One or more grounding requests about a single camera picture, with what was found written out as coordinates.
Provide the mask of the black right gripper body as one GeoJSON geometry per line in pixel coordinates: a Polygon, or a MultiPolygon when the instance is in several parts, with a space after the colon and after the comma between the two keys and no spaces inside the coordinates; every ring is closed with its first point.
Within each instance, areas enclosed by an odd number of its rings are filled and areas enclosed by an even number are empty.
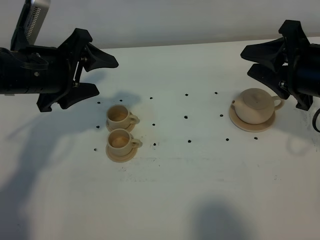
{"type": "Polygon", "coordinates": [[[0,93],[2,95],[38,94],[41,112],[80,84],[80,62],[91,36],[76,28],[58,48],[27,45],[18,51],[0,50],[0,93]]]}

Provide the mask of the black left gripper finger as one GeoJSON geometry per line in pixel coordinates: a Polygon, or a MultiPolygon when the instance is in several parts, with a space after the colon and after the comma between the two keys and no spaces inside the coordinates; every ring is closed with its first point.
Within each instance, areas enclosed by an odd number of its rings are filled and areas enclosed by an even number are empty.
{"type": "Polygon", "coordinates": [[[287,73],[286,42],[283,37],[276,40],[247,45],[240,56],[253,62],[250,73],[287,73]]]}
{"type": "Polygon", "coordinates": [[[270,88],[283,100],[287,100],[291,95],[288,91],[288,67],[286,65],[282,66],[278,72],[273,72],[269,68],[255,63],[247,75],[270,88]]]}

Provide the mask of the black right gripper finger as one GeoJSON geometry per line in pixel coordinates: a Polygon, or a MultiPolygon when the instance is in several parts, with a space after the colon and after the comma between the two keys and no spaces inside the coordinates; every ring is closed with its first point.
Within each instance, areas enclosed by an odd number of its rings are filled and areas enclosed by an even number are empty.
{"type": "Polygon", "coordinates": [[[58,101],[58,104],[62,109],[68,109],[80,101],[98,96],[99,94],[100,92],[95,84],[80,82],[79,86],[71,88],[71,90],[58,101]]]}
{"type": "Polygon", "coordinates": [[[118,61],[113,55],[103,52],[91,43],[85,45],[80,62],[83,64],[86,72],[101,68],[114,69],[119,66],[118,61]]]}

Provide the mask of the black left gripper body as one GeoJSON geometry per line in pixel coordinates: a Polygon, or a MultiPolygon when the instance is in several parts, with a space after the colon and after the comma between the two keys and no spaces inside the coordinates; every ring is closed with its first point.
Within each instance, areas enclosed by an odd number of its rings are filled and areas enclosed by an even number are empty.
{"type": "Polygon", "coordinates": [[[309,110],[313,97],[320,96],[320,45],[309,42],[300,21],[285,20],[278,32],[284,40],[287,89],[296,108],[309,110]]]}

